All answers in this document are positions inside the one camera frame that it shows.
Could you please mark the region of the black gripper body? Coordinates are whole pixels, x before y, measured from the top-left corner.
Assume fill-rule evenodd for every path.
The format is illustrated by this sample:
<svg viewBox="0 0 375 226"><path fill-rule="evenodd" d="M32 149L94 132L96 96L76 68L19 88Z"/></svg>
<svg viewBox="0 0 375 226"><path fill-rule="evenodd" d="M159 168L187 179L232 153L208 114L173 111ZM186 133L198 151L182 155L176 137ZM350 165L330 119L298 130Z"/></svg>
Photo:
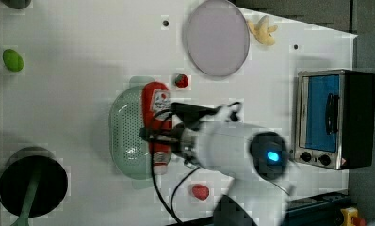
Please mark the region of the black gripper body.
<svg viewBox="0 0 375 226"><path fill-rule="evenodd" d="M159 149L159 145L166 145L172 150L179 150L183 132L184 128L177 127L171 130L141 128L139 130L139 137L148 143L150 149Z"/></svg>

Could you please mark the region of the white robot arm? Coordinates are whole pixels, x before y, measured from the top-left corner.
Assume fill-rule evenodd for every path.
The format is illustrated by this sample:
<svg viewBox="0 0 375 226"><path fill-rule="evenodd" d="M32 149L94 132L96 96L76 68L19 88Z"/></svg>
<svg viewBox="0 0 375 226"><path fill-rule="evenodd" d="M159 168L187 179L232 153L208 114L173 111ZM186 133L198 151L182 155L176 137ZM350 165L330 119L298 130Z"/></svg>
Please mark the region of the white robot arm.
<svg viewBox="0 0 375 226"><path fill-rule="evenodd" d="M166 144L189 163L232 178L213 211L214 226L281 226L293 173L284 139L275 132L241 122L207 121L192 130L142 128L145 141Z"/></svg>

